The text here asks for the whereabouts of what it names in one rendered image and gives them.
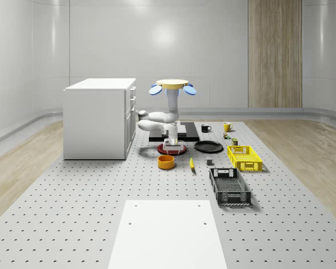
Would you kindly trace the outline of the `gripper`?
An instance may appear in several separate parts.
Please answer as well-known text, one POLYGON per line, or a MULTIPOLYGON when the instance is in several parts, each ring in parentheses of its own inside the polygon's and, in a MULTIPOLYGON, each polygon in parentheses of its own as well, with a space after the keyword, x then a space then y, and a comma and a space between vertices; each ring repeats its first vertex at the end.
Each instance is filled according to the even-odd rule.
POLYGON ((166 138, 163 143, 163 150, 168 154, 172 151, 177 151, 178 154, 180 154, 181 152, 184 152, 184 143, 178 139, 166 138))

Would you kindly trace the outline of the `red plate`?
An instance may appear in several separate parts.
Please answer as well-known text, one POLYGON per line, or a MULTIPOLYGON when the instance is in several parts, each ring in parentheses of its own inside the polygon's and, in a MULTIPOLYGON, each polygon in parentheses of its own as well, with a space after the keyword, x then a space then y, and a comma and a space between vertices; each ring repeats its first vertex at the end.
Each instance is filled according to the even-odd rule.
POLYGON ((157 146, 157 150, 164 155, 179 155, 177 151, 169 152, 169 154, 163 150, 163 143, 157 146))

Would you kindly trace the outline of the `yellow bowl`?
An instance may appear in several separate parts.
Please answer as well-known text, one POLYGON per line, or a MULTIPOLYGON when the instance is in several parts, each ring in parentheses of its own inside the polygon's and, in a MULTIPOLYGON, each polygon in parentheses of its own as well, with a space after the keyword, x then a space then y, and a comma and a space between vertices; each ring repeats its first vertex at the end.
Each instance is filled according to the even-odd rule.
POLYGON ((158 161, 158 167, 160 169, 169 170, 174 167, 175 159, 171 155, 160 155, 157 158, 157 161, 158 161))

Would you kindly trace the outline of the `black plate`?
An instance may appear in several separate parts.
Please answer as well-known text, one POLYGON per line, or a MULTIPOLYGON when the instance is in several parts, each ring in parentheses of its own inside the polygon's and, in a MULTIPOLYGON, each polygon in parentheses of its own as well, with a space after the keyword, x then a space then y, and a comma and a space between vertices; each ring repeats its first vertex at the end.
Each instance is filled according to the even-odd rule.
POLYGON ((215 141, 198 141, 194 144, 194 148, 200 152, 205 152, 205 153, 219 153, 223 151, 223 146, 215 141))

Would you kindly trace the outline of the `dark grey basket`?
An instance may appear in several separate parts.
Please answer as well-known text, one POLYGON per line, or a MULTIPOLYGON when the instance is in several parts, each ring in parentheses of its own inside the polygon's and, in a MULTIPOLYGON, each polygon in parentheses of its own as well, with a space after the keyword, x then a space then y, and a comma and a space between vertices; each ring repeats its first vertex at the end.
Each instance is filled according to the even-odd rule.
POLYGON ((209 177, 218 204, 251 204, 251 190, 237 168, 210 168, 209 177))

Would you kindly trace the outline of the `yellow basket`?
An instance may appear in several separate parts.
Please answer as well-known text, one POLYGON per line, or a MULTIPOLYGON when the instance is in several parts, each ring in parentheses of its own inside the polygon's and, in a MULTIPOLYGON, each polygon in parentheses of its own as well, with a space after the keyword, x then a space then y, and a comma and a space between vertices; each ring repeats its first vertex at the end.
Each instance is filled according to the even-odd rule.
POLYGON ((228 146, 227 155, 240 171, 262 171, 263 162, 251 146, 228 146))

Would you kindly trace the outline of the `white cabinet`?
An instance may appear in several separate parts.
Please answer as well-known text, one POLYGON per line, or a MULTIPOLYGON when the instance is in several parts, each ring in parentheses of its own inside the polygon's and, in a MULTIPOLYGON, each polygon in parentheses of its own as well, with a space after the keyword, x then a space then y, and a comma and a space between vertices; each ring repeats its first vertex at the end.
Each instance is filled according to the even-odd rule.
POLYGON ((135 78, 88 78, 63 91, 63 157, 125 160, 136 132, 135 78))

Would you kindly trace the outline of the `white board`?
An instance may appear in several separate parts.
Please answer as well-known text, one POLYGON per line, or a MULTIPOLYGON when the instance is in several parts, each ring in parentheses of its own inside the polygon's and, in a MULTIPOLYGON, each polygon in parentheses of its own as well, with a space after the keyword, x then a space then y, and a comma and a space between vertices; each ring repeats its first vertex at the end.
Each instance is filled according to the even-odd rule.
POLYGON ((227 269, 208 200, 127 200, 108 269, 227 269))

